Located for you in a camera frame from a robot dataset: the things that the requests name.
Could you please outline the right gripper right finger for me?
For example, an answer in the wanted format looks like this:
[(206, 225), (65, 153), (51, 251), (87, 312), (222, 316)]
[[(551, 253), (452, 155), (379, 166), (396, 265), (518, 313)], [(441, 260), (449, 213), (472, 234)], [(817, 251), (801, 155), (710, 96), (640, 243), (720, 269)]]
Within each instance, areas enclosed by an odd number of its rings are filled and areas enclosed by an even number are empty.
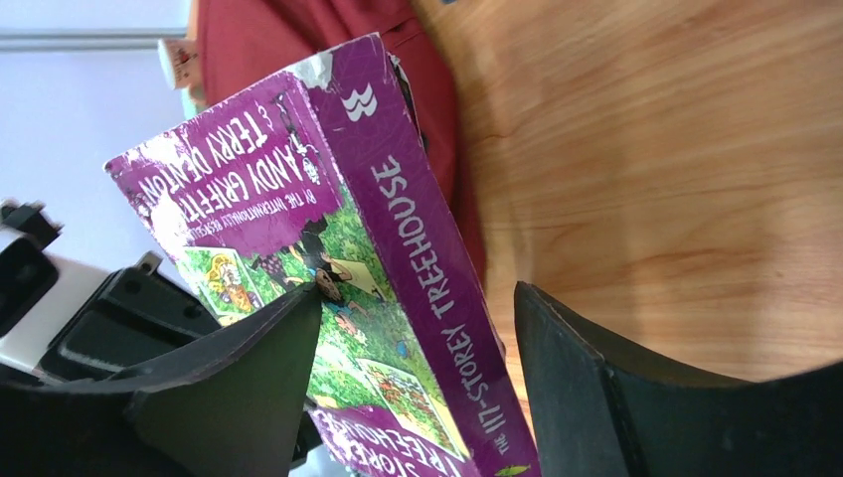
[(515, 327), (546, 476), (838, 476), (842, 366), (764, 382), (654, 352), (539, 287)]

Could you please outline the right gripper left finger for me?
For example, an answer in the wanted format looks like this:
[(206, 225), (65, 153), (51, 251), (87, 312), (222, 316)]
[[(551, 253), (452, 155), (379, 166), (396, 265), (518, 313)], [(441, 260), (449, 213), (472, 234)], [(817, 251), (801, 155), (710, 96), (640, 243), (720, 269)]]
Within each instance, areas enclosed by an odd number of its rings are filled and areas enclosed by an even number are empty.
[(285, 476), (321, 323), (312, 285), (149, 364), (165, 383), (130, 414), (142, 441), (192, 476)]

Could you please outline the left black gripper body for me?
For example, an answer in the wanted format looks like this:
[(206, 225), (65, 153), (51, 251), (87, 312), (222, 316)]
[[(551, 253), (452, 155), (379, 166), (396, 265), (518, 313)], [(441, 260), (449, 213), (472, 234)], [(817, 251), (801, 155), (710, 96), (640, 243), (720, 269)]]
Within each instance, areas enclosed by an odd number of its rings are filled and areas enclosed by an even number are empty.
[(41, 203), (1, 204), (2, 380), (102, 380), (220, 329), (159, 255), (109, 271), (49, 252), (61, 231)]

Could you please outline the purple treehouse book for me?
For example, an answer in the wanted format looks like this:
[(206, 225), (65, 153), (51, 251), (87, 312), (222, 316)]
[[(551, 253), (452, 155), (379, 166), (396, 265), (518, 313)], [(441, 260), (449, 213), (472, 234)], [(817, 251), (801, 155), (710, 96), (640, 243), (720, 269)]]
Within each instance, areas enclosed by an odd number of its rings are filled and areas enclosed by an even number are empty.
[(537, 476), (481, 285), (377, 33), (319, 52), (108, 161), (223, 325), (323, 295), (307, 394), (366, 476)]

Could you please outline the red backpack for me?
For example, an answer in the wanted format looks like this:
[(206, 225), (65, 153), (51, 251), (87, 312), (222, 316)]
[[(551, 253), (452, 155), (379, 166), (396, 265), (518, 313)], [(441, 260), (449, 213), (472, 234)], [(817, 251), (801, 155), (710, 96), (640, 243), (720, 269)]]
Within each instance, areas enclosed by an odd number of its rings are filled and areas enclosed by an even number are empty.
[(486, 250), (453, 76), (411, 2), (194, 1), (187, 32), (197, 43), (208, 105), (317, 52), (379, 33), (409, 79), (432, 172), (478, 277), (485, 277)]

